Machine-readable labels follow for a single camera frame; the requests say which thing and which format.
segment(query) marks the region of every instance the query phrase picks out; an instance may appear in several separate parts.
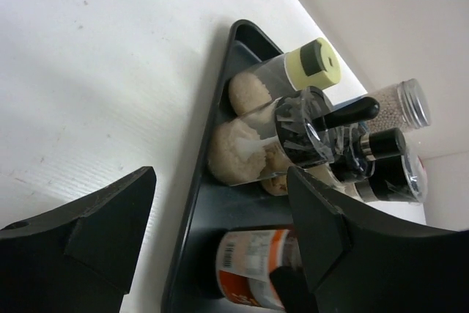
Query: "white tabletop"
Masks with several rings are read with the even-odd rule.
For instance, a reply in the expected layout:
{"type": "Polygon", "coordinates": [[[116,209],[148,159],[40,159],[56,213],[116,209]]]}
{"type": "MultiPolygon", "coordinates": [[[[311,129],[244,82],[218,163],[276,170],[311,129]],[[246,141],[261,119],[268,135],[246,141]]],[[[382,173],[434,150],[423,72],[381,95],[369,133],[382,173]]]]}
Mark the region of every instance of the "white tabletop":
{"type": "MultiPolygon", "coordinates": [[[[159,312],[240,18],[285,51],[322,35],[298,0],[0,0],[0,227],[153,166],[155,201],[121,312],[159,312]]],[[[334,102],[364,93],[343,71],[334,102]]]]}

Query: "yellow lid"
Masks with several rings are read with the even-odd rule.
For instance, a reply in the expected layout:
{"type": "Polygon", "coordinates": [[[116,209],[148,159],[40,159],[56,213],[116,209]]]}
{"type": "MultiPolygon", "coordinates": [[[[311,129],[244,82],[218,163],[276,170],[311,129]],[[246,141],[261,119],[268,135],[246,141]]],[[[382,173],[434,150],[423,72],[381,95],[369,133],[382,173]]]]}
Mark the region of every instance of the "yellow lid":
{"type": "Polygon", "coordinates": [[[285,65],[296,90],[308,86],[326,89],[340,82],[339,61],[332,46],[324,38],[317,38],[287,53],[285,65]]]}

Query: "orange and white container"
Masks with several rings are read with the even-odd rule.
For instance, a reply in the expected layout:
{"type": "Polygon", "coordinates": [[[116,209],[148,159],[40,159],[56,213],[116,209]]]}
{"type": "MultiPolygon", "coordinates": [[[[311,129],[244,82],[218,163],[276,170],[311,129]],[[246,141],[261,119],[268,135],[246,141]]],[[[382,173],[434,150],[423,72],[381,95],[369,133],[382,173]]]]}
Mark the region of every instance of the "orange and white container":
{"type": "Polygon", "coordinates": [[[269,278],[281,266],[301,267],[298,240],[292,230],[228,232],[217,250],[218,287],[231,302],[283,310],[269,278]]]}

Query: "wall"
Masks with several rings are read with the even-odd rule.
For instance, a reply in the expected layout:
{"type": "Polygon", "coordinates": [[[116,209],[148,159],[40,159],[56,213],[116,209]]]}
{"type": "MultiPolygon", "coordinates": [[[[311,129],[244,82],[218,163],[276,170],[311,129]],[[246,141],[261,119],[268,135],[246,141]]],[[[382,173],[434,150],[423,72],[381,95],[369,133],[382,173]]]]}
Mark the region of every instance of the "wall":
{"type": "Polygon", "coordinates": [[[431,225],[469,227],[454,213],[466,203],[463,188],[450,182],[447,168],[468,157],[465,123],[469,105],[466,56],[469,54],[467,0],[300,0],[345,62],[368,90],[417,78],[432,110],[431,127],[412,133],[418,151],[431,159],[432,180],[426,210],[431,225]],[[454,157],[438,158],[445,155],[454,157]],[[437,187],[444,181],[449,189],[437,187]],[[451,194],[452,207],[440,208],[451,194]]]}

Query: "black tray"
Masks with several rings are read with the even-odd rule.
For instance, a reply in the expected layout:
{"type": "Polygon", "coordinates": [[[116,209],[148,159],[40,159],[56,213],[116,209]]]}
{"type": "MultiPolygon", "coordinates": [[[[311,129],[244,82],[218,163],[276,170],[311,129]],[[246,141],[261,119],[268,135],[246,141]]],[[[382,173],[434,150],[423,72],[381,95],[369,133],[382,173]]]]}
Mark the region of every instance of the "black tray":
{"type": "Polygon", "coordinates": [[[252,22],[233,24],[166,280],[163,313],[259,310],[221,297],[215,280],[216,247],[228,229],[291,224],[288,198],[273,197],[257,184],[222,185],[207,170],[206,154],[213,128],[236,116],[227,95],[228,80],[279,54],[281,50],[252,22]]]}

